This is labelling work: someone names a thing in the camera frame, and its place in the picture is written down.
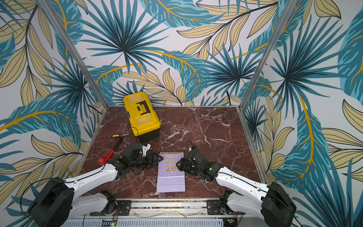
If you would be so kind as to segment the purple calendar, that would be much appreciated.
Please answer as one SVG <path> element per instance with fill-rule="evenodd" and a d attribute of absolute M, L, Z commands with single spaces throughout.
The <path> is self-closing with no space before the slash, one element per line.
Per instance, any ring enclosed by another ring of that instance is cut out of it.
<path fill-rule="evenodd" d="M 185 192 L 185 173 L 176 166 L 182 158 L 183 152 L 161 152 L 163 160 L 158 164 L 157 192 L 178 193 Z"/>

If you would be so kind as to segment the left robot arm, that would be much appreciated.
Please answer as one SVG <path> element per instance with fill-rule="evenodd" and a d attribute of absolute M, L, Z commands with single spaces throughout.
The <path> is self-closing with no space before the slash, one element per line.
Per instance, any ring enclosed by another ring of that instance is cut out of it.
<path fill-rule="evenodd" d="M 69 219 L 87 214 L 116 216 L 120 205 L 108 191 L 90 196 L 84 194 L 132 169 L 149 170 L 162 160 L 163 157 L 150 150 L 149 144 L 133 142 L 118 158 L 95 170 L 65 180 L 51 178 L 27 212 L 40 227 L 60 227 Z"/>

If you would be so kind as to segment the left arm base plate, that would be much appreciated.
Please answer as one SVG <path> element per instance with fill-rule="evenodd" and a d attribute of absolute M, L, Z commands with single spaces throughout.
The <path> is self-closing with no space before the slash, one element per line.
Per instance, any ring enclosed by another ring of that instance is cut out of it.
<path fill-rule="evenodd" d="M 128 216 L 131 208 L 131 200 L 116 200 L 109 202 L 99 212 L 92 212 L 90 216 Z"/>

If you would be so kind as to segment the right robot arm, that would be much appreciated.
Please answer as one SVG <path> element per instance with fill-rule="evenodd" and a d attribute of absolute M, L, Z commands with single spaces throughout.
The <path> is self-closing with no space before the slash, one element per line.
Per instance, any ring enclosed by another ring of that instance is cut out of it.
<path fill-rule="evenodd" d="M 220 199 L 224 213 L 252 215 L 269 227 L 293 225 L 296 205 L 278 183 L 259 183 L 243 177 L 218 162 L 208 161 L 196 146 L 176 166 L 182 172 L 228 188 Z"/>

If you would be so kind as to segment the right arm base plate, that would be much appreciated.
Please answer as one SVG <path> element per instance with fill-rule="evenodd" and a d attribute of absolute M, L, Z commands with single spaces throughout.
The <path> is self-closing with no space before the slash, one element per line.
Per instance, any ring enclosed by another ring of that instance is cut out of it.
<path fill-rule="evenodd" d="M 208 215 L 224 215 L 228 213 L 225 209 L 225 204 L 220 200 L 207 200 L 206 203 Z"/>

